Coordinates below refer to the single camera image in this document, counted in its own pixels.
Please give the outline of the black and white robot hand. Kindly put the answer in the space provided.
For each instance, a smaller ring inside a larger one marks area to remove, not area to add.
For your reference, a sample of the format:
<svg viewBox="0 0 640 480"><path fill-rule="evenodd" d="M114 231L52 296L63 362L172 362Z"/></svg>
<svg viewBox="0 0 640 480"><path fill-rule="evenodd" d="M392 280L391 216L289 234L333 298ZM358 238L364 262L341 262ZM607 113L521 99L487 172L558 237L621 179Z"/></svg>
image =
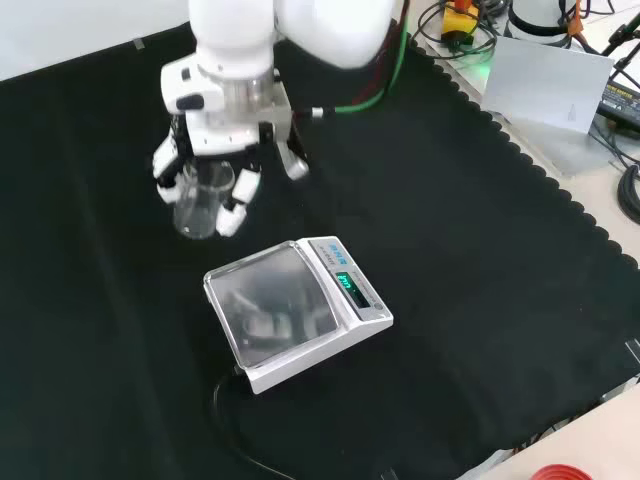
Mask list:
<svg viewBox="0 0 640 480"><path fill-rule="evenodd" d="M173 114L152 165L158 193L173 207L176 230L198 240L234 236L259 190L267 154L276 155L293 181L309 172L296 142L293 111L280 81L242 113Z"/></svg>

